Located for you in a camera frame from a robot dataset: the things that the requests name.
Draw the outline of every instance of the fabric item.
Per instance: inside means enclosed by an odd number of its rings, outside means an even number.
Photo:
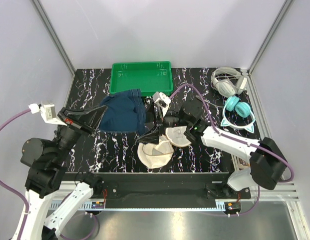
[[[106,133],[146,132],[146,110],[140,89],[131,89],[109,95],[100,105],[108,106],[99,130]]]
[[[173,153],[174,149],[164,135],[159,137],[159,144],[143,144],[140,142],[137,150],[139,160],[149,169],[157,169],[167,165]]]

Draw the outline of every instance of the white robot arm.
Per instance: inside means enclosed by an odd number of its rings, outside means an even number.
[[[72,218],[79,207],[91,198],[93,194],[93,187],[84,182],[80,182],[77,184],[74,191],[71,192],[65,201],[58,207],[58,209],[46,217],[56,192],[40,198],[38,193],[32,190],[26,191],[26,199],[28,200],[30,206],[28,218],[21,235],[21,240],[57,239],[67,222]],[[25,209],[20,217],[19,224],[12,240],[17,239],[24,217],[24,211]]]
[[[233,190],[240,191],[255,185],[269,190],[275,188],[287,166],[272,155],[253,147],[261,146],[285,159],[271,138],[249,139],[217,127],[214,129],[200,118],[202,102],[197,99],[184,102],[174,117],[165,117],[171,102],[166,95],[162,92],[156,93],[153,100],[159,109],[163,127],[187,126],[184,135],[190,142],[223,150],[250,163],[251,167],[233,172],[228,178],[227,184]]]

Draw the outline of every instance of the metal floor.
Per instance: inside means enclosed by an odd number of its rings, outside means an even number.
[[[252,206],[243,202],[243,211]],[[93,220],[75,214],[62,232],[72,239],[85,237]],[[201,212],[116,212],[98,215],[95,240],[296,240],[288,208],[283,202],[260,202],[239,218],[213,217]]]

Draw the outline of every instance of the black marble table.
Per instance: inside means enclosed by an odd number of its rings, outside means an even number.
[[[173,68],[174,89],[183,83],[194,85],[205,99],[222,106],[225,98],[210,87],[211,74],[215,68]],[[87,109],[98,105],[109,94],[111,69],[78,69],[69,94],[67,107],[74,110]],[[187,98],[195,98],[192,89],[185,87],[173,99],[170,110],[178,111],[182,102]],[[246,92],[240,95],[243,102],[249,103]],[[150,97],[144,99],[147,106]],[[213,121],[220,126],[222,108],[209,106]],[[236,113],[227,113],[227,117],[238,125],[245,125],[248,119],[242,119]],[[204,113],[202,118],[208,122]],[[259,139],[258,127],[255,133],[245,130],[235,130],[230,127],[225,131],[252,139]],[[111,173],[201,173],[226,172],[229,170],[231,155],[216,148],[205,147],[202,144],[192,144],[188,147],[174,147],[171,161],[160,169],[148,169],[137,155],[138,144],[135,142],[136,133],[109,134],[99,132],[95,138],[82,137],[70,152],[64,165],[69,172],[91,171]]]

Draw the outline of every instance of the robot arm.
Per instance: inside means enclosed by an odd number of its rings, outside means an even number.
[[[29,211],[26,222],[23,222],[23,210],[12,239],[16,240],[22,230],[21,240],[55,240],[82,203],[93,195],[102,194],[102,179],[86,173],[69,197],[46,218],[66,172],[66,168],[62,167],[64,159],[82,135],[95,135],[106,107],[98,106],[86,111],[63,108],[58,116],[53,104],[42,103],[32,108],[32,113],[40,110],[45,122],[58,124],[58,127],[53,140],[31,138],[23,145],[20,161],[30,167],[25,184]]]
[[[209,123],[201,119],[202,102],[196,99],[185,101],[174,117],[165,117],[170,103],[168,97],[160,93],[155,94],[153,100],[159,108],[159,113],[163,115],[163,127],[187,126],[184,135],[190,142],[202,143],[207,147],[223,150],[250,162],[250,168],[234,172],[228,178],[227,185],[233,190],[240,191],[255,185],[260,185],[269,190],[275,188],[286,169],[286,165],[270,154],[251,146],[251,144],[261,146],[285,159],[271,138],[265,137],[263,140],[257,140],[237,136],[218,128],[215,131]]]

